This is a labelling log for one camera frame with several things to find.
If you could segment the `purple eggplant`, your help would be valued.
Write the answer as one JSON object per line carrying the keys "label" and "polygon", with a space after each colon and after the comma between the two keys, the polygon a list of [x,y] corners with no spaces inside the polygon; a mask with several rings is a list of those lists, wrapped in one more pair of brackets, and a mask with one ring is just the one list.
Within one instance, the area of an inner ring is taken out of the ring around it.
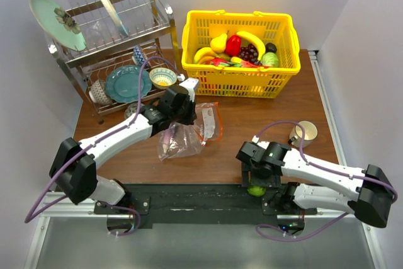
{"label": "purple eggplant", "polygon": [[171,140],[174,138],[176,135],[177,131],[179,128],[178,123],[172,123],[165,131],[164,134],[162,135],[162,153],[167,154],[170,146],[171,146]]}

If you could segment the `clear orange zip bag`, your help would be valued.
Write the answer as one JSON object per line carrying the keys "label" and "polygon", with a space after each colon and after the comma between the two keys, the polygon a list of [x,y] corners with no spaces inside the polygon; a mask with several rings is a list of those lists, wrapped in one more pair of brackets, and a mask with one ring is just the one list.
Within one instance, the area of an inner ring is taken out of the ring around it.
{"label": "clear orange zip bag", "polygon": [[157,145],[158,158],[161,161],[195,156],[202,152],[207,142],[220,140],[223,135],[222,117],[217,102],[197,104],[196,120],[193,125],[178,124],[178,131],[171,140],[167,154],[162,153],[161,143],[164,131],[161,132]]}

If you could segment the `watermelon slice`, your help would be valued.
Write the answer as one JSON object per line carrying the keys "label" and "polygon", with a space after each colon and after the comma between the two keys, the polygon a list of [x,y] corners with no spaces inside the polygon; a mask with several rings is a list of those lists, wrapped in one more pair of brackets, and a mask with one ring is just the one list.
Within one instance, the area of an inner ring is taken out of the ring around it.
{"label": "watermelon slice", "polygon": [[256,68],[256,69],[269,69],[269,68],[273,68],[273,66],[263,66],[263,65],[256,65],[256,64],[252,64],[248,61],[241,61],[241,66],[245,67],[245,68]]}

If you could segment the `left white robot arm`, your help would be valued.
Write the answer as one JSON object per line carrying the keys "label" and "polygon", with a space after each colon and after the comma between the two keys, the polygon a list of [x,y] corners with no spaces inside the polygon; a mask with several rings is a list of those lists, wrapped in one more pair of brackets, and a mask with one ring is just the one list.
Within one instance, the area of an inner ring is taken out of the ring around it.
{"label": "left white robot arm", "polygon": [[90,198],[108,204],[117,214],[125,213],[132,194],[119,181],[98,176],[98,168],[131,145],[168,129],[173,122],[193,124],[198,87],[198,80],[189,78],[165,90],[156,105],[139,105],[135,114],[107,131],[80,142],[64,140],[50,177],[75,205]]}

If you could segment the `small green lime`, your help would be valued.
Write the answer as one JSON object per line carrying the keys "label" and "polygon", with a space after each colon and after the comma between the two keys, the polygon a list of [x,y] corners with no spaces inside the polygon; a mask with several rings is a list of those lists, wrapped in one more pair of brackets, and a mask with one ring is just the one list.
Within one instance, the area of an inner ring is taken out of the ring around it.
{"label": "small green lime", "polygon": [[262,186],[251,185],[247,188],[247,192],[254,197],[262,197],[266,193],[266,188]]}

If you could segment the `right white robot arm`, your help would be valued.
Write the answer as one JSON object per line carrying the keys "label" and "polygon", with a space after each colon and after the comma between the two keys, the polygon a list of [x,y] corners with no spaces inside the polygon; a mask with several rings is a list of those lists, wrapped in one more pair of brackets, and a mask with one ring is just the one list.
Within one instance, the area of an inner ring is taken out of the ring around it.
{"label": "right white robot arm", "polygon": [[277,142],[245,142],[236,158],[241,162],[244,187],[274,190],[265,199],[273,208],[288,214],[338,210],[373,227],[387,226],[396,194],[378,166],[362,169],[334,164]]}

